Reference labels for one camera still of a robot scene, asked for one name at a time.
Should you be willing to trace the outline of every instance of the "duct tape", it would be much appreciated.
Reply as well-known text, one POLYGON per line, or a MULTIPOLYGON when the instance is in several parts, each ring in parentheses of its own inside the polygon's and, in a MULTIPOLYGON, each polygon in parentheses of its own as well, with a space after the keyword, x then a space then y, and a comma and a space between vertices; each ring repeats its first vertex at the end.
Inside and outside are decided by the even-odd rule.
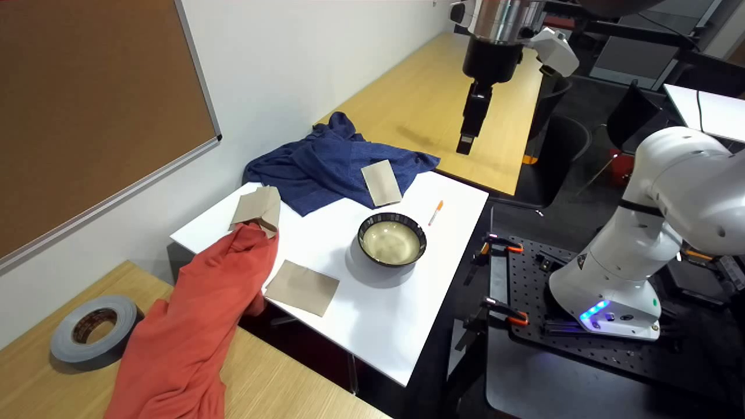
POLYGON ((135 332, 142 312, 130 299, 103 297, 79 305, 55 332, 52 357, 74 371, 95 371, 121 360, 127 341, 135 332))

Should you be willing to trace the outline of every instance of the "paper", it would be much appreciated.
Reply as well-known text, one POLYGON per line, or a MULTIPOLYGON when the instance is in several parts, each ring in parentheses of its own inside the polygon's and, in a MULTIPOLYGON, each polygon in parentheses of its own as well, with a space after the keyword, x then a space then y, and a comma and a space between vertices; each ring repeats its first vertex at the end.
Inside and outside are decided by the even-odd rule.
POLYGON ((334 277, 285 262, 278 277, 268 285, 266 299, 323 317, 339 286, 340 282, 334 277))
POLYGON ((375 207, 401 204, 401 189, 389 162, 367 166, 363 179, 369 184, 375 207))
POLYGON ((275 187, 257 189, 239 201, 230 230, 239 225, 258 221, 266 236, 275 236, 280 228, 280 192, 275 187))

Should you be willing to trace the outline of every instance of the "orange cloth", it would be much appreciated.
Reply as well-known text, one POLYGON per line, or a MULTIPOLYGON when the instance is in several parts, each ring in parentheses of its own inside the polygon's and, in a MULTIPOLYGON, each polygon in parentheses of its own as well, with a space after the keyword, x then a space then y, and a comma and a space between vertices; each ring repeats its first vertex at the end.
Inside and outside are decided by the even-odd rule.
POLYGON ((225 417, 219 371, 248 308, 263 308, 278 236, 239 227, 179 270, 171 301, 157 301, 121 360, 109 419, 225 417))

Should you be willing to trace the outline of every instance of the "white table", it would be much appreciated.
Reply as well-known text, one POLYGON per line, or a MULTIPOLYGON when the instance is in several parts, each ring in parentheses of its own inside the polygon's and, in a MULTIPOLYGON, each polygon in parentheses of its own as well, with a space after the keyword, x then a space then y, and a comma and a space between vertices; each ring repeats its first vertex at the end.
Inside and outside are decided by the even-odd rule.
MULTIPOLYGON (((171 237, 194 255, 208 249, 228 233, 240 195, 255 189, 258 184, 244 184, 171 237)), ((323 317, 273 303, 406 388, 485 204, 485 192, 436 172, 420 175, 398 206, 382 211, 339 201, 301 216, 282 204, 280 255, 273 277, 290 258, 340 280, 340 286, 323 317), (439 201, 445 206, 428 227, 439 201), (372 285, 375 273, 355 262, 350 246, 362 221, 372 212, 403 212, 425 228, 426 255, 406 277, 372 285)))
MULTIPOLYGON (((666 85, 666 93, 672 95, 683 122, 690 128, 702 131, 696 92, 666 85)), ((745 101, 702 92, 699 104, 702 104, 703 133, 723 141, 731 141, 731 142, 745 142, 745 124, 744 124, 745 101)))

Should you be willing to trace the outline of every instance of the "bowl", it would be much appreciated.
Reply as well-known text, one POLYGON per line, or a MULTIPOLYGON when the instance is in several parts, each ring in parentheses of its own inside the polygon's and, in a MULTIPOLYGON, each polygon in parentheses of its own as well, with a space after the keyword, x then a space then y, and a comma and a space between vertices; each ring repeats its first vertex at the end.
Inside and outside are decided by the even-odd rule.
POLYGON ((378 212, 358 227, 356 246, 378 265, 406 269, 426 251, 426 236, 406 215, 378 212))

